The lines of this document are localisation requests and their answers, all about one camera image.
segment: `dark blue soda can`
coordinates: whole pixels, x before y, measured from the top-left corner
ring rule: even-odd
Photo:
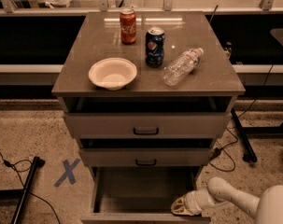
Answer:
[[[163,64],[163,42],[165,33],[159,27],[151,27],[146,34],[146,62],[149,67],[158,68]]]

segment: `drawer handle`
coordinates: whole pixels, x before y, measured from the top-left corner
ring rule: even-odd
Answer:
[[[157,135],[159,133],[159,128],[157,127],[136,127],[133,128],[135,135]]]
[[[135,165],[137,166],[155,166],[157,164],[157,160],[154,159],[153,161],[139,161],[139,160],[134,160]]]

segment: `drawer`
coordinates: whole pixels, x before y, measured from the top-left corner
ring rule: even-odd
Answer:
[[[219,138],[230,113],[67,114],[76,139],[94,138]]]
[[[102,166],[201,166],[209,162],[211,140],[100,139],[92,140],[79,155],[85,165]]]
[[[92,210],[84,224],[104,223],[210,223],[209,217],[176,217],[173,201],[193,190],[189,167],[99,168]]]

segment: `can top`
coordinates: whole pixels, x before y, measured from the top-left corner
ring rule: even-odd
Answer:
[[[133,14],[134,11],[131,8],[125,8],[124,10],[121,11],[122,14],[129,15]]]
[[[151,35],[162,35],[164,31],[160,27],[154,26],[148,29],[148,33]]]

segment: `blue x mark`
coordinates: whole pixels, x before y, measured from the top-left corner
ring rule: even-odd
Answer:
[[[68,177],[69,182],[73,185],[76,183],[76,179],[73,175],[73,169],[78,165],[80,159],[76,159],[71,165],[69,165],[68,160],[64,161],[64,174],[58,179],[58,181],[54,184],[56,188],[58,188]]]

